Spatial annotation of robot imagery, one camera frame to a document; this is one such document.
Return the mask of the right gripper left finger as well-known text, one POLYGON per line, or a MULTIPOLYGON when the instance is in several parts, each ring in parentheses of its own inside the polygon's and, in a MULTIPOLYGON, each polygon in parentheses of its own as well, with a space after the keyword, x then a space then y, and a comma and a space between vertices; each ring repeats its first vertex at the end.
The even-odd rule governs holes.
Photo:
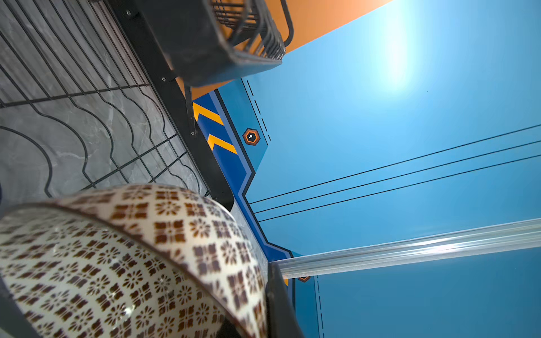
POLYGON ((16 305, 3 279, 1 279, 1 329, 12 337, 40 337, 16 305))

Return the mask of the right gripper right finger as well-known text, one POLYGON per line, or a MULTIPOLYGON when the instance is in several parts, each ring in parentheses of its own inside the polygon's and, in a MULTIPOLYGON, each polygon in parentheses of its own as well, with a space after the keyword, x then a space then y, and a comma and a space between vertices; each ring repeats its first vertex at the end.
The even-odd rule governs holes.
POLYGON ((277 263, 268 264, 266 284, 267 337, 303 338, 294 308, 288 297, 287 288, 277 263))

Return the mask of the brown floral patterned bowl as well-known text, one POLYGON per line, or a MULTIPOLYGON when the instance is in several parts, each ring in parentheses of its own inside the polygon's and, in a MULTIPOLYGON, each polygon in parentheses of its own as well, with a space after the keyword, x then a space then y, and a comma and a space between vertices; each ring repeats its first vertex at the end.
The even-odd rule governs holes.
POLYGON ((130 184, 1 218, 1 279, 40 337, 266 337, 263 269, 218 202, 130 184))

